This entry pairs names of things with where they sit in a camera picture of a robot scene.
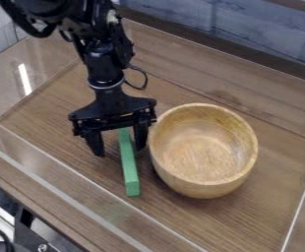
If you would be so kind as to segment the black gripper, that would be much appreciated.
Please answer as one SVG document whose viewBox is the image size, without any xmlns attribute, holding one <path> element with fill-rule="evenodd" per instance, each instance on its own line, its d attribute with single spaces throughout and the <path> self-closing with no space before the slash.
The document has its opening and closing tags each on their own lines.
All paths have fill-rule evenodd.
<svg viewBox="0 0 305 252">
<path fill-rule="evenodd" d="M 121 88 L 96 90 L 96 99 L 68 114 L 74 136 L 85 134 L 85 142 L 94 156 L 105 155 L 101 133 L 121 127 L 133 127 L 134 148 L 145 147 L 148 127 L 156 121 L 156 100 L 128 95 Z"/>
</svg>

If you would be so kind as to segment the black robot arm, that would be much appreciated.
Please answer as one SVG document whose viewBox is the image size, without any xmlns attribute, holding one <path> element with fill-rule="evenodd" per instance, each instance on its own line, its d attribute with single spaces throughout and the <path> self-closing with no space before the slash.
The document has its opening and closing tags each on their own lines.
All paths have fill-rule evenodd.
<svg viewBox="0 0 305 252">
<path fill-rule="evenodd" d="M 142 149 L 156 100 L 121 90 L 133 50 L 112 0 L 0 0 L 0 7 L 26 34 L 45 38 L 58 32 L 74 46 L 96 99 L 68 120 L 94 156 L 105 154 L 102 133 L 125 127 L 133 130 L 134 148 Z"/>
</svg>

